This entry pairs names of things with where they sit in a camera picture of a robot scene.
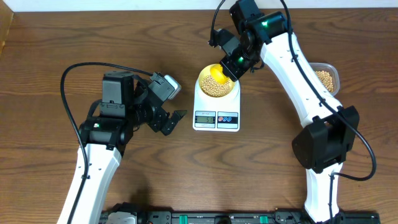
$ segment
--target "white scale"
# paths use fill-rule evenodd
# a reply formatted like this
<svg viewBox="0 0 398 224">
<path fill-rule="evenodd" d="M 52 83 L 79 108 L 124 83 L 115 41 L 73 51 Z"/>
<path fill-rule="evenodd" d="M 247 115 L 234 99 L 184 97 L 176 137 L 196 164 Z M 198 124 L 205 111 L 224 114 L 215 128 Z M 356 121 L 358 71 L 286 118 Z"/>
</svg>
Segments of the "white scale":
<svg viewBox="0 0 398 224">
<path fill-rule="evenodd" d="M 210 74 L 209 65 L 204 68 L 195 84 L 195 102 L 193 105 L 193 128 L 198 131 L 236 132 L 241 124 L 241 87 L 234 83 L 230 93 L 222 97 L 208 96 L 199 83 Z"/>
</svg>

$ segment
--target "clear bowl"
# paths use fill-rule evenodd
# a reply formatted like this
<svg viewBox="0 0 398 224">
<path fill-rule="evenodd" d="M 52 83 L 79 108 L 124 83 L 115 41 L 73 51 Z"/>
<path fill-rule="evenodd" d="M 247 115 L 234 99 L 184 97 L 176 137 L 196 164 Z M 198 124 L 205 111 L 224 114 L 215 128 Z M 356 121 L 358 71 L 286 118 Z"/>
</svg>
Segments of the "clear bowl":
<svg viewBox="0 0 398 224">
<path fill-rule="evenodd" d="M 340 79 L 338 78 L 338 73 L 335 67 L 328 63 L 312 63 L 310 65 L 314 71 L 325 71 L 331 75 L 331 81 L 333 83 L 334 91 L 330 94 L 332 96 L 336 95 L 338 90 L 340 89 Z"/>
</svg>

